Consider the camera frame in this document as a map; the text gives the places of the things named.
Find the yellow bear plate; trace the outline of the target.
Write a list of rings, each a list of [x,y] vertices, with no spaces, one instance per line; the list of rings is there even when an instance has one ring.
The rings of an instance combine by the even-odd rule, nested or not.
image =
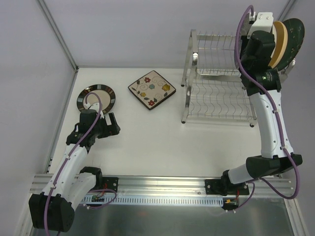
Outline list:
[[[271,56],[271,61],[269,66],[275,68],[284,56],[287,43],[288,43],[288,32],[284,23],[280,21],[275,21],[273,23],[273,30],[275,30],[275,48]]]

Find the striped rim round plate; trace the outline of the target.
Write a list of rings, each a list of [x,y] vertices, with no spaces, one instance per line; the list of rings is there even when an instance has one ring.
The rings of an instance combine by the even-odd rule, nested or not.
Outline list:
[[[99,103],[111,103],[112,108],[116,102],[116,95],[115,92],[107,85],[103,84],[96,84],[89,86],[83,89],[76,100],[76,105],[78,110],[81,112],[84,109],[83,102],[99,102]]]

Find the cream bear plate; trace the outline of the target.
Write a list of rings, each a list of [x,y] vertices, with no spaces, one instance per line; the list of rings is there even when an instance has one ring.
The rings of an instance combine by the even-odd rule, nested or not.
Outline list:
[[[274,43],[275,43],[275,46],[274,46],[274,49],[272,51],[272,54],[271,54],[271,57],[274,55],[274,52],[275,52],[275,49],[276,49],[276,44],[277,44],[277,31],[276,31],[276,27],[274,25],[274,22],[272,24],[272,30],[271,30],[271,33],[273,34],[274,36]]]

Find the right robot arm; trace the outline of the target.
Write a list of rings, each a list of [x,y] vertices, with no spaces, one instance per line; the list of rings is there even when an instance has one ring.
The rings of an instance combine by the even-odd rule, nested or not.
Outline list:
[[[242,84],[256,112],[261,154],[248,157],[243,165],[224,171],[219,185],[212,188],[220,195],[232,194],[246,183],[258,179],[266,182],[266,176],[290,170],[293,170],[296,176],[293,195],[282,194],[269,182],[267,185],[285,199],[293,199],[299,192],[298,166],[303,163],[303,159],[302,155],[294,152],[286,134],[280,75],[278,69],[270,65],[275,47],[275,37],[271,32],[256,30],[250,37],[236,34],[235,61],[241,73]]]

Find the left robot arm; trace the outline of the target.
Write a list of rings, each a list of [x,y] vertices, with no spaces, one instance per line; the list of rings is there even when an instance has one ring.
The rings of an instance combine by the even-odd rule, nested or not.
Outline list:
[[[102,112],[84,110],[79,122],[66,139],[62,160],[46,186],[39,194],[32,194],[29,209],[32,225],[36,229],[57,233],[68,232],[75,211],[89,192],[112,192],[103,182],[102,170],[96,167],[82,167],[91,147],[97,139],[120,133],[115,115],[109,113],[107,124]]]

